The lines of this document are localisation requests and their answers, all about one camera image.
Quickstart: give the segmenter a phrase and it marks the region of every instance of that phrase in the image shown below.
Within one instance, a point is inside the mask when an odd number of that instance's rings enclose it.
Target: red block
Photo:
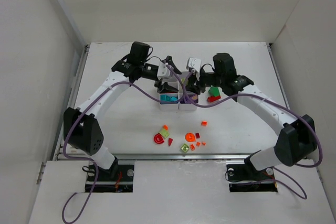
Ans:
[[[168,138],[168,146],[171,146],[173,143],[173,139],[172,138]]]
[[[161,136],[160,133],[158,133],[157,135],[154,136],[154,142],[155,142],[155,144],[163,144],[164,143],[163,137]]]
[[[215,102],[215,101],[219,100],[220,98],[221,98],[220,95],[217,96],[217,97],[213,97],[213,96],[211,96],[211,97],[208,97],[206,100],[207,100],[208,102]]]

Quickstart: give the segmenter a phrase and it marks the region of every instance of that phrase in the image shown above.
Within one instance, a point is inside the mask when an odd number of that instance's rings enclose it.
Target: plastic toy piece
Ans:
[[[155,142],[155,144],[163,144],[164,143],[163,137],[161,136],[160,133],[158,133],[157,135],[154,136],[154,142]]]
[[[185,139],[187,140],[187,142],[196,142],[196,137],[191,132],[185,134]]]
[[[176,97],[170,97],[170,101],[171,102],[177,102],[177,98]]]
[[[209,94],[212,96],[212,97],[219,97],[221,98],[221,93],[219,92],[219,88],[218,87],[211,87],[209,89]]]
[[[172,138],[168,138],[168,146],[171,146],[173,143],[173,139]]]
[[[217,100],[219,100],[221,98],[221,96],[217,96],[217,97],[208,97],[206,100],[207,102],[215,102]]]
[[[163,136],[163,138],[167,138],[169,137],[169,131],[167,131],[166,129],[162,128],[160,131],[159,131],[159,134],[161,134]]]
[[[180,150],[186,153],[187,151],[189,151],[189,146],[187,144],[182,144]]]

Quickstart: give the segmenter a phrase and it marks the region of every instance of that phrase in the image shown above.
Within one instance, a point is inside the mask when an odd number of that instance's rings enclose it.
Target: orange piece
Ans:
[[[196,142],[196,137],[191,132],[185,134],[185,139],[187,140],[187,142]]]

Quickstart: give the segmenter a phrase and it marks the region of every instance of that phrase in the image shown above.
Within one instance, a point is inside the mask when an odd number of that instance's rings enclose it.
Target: translucent orange piece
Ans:
[[[185,134],[185,139],[187,140],[187,142],[196,142],[196,137],[191,132]]]

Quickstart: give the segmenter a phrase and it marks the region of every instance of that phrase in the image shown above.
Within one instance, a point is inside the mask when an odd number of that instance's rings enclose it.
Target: purple cable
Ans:
[[[174,71],[172,71],[172,68],[171,66],[167,66],[168,69],[173,73],[173,75],[175,76],[175,78],[180,82],[181,82],[181,78],[178,77],[177,74],[174,73]],[[186,80],[190,77],[192,73],[190,72],[186,78]],[[322,151],[322,146],[321,146],[321,143],[320,143],[320,140],[319,138],[317,137],[315,131],[313,130],[313,128],[299,115],[297,114],[296,112],[294,111],[291,111],[290,109],[284,107],[284,106],[281,106],[275,102],[272,102],[272,101],[269,101],[267,99],[264,99],[263,97],[260,97],[258,95],[255,95],[255,94],[234,94],[234,95],[230,95],[229,97],[226,97],[224,98],[223,100],[219,101],[219,102],[216,102],[214,104],[210,104],[210,105],[200,105],[198,103],[195,103],[188,95],[185,95],[186,94],[186,89],[185,89],[185,85],[183,84],[182,85],[182,89],[183,89],[183,93],[184,93],[184,96],[186,97],[186,99],[189,100],[190,103],[192,103],[193,105],[197,106],[197,107],[200,107],[200,108],[211,108],[211,107],[214,107],[214,106],[217,106],[219,104],[221,104],[222,102],[225,102],[227,100],[230,100],[230,99],[233,99],[233,98],[237,98],[237,97],[254,97],[254,98],[258,98],[262,101],[265,101],[266,103],[269,103],[275,107],[278,107],[290,114],[292,114],[293,116],[295,116],[297,119],[299,119],[307,128],[308,130],[310,131],[310,133],[313,135],[313,137],[315,138],[315,142],[316,142],[316,145],[318,147],[318,150],[319,150],[319,160],[313,164],[313,165],[300,165],[300,164],[296,164],[297,166],[300,166],[300,167],[305,167],[305,168],[313,168],[313,167],[317,167],[319,166],[321,163],[322,163],[322,160],[323,160],[323,151]]]
[[[257,185],[257,184],[261,184],[262,182],[267,182],[267,181],[277,182],[277,183],[282,184],[283,186],[285,186],[288,190],[290,190],[292,193],[294,193],[295,195],[297,195],[301,199],[307,199],[307,194],[306,194],[305,190],[303,189],[303,187],[295,179],[293,179],[287,173],[284,173],[283,171],[281,171],[281,170],[279,170],[279,169],[277,169],[275,167],[273,167],[273,169],[277,170],[278,172],[284,174],[286,177],[288,177],[289,179],[291,179],[301,189],[301,191],[303,192],[303,196],[299,195],[296,191],[294,191],[292,188],[290,188],[284,182],[279,181],[279,180],[274,179],[274,178],[272,178],[272,179],[264,179],[264,180],[255,181],[255,182],[239,183],[239,185],[242,185],[242,186]]]
[[[127,85],[130,85],[130,86],[133,86],[135,87],[136,89],[138,89],[141,93],[143,93],[145,96],[147,96],[148,98],[156,101],[156,102],[160,102],[159,99],[156,99],[154,97],[152,97],[151,95],[147,94],[144,90],[142,90],[141,88],[139,88],[137,85],[135,85],[134,83],[130,83],[130,82],[127,82],[127,81],[120,81],[120,82],[117,82],[117,83],[114,83],[112,84],[109,88],[105,89],[92,103],[90,103],[90,105],[78,116],[78,118],[75,120],[75,122],[73,123],[73,125],[71,126],[65,140],[64,140],[64,146],[63,146],[63,154],[64,154],[64,157],[68,158],[68,159],[76,159],[76,160],[88,160],[88,161],[91,161],[93,162],[94,164],[94,168],[96,169],[96,172],[95,172],[95,179],[92,183],[92,187],[89,191],[89,195],[88,197],[86,198],[84,204],[83,204],[83,207],[82,209],[79,211],[79,214],[78,216],[71,222],[67,222],[65,220],[65,216],[64,216],[64,213],[65,213],[65,209],[68,205],[68,203],[70,202],[70,200],[77,194],[77,193],[74,193],[70,196],[70,198],[67,200],[67,202],[65,203],[64,207],[63,207],[63,210],[62,210],[62,220],[65,224],[73,224],[75,223],[79,217],[81,216],[81,214],[83,213],[84,209],[85,209],[85,206],[86,204],[88,203],[89,201],[89,198],[93,192],[93,189],[95,188],[95,185],[96,185],[96,182],[97,182],[97,179],[98,179],[98,166],[97,164],[95,163],[95,161],[92,159],[92,158],[89,158],[89,157],[73,157],[73,156],[69,156],[67,153],[66,153],[66,149],[67,149],[67,145],[68,145],[68,142],[69,142],[69,139],[70,139],[70,136],[72,135],[75,127],[77,126],[77,124],[80,122],[80,120],[83,118],[83,116],[107,93],[109,92],[112,88],[114,88],[115,86],[117,85],[120,85],[120,84],[127,84]]]

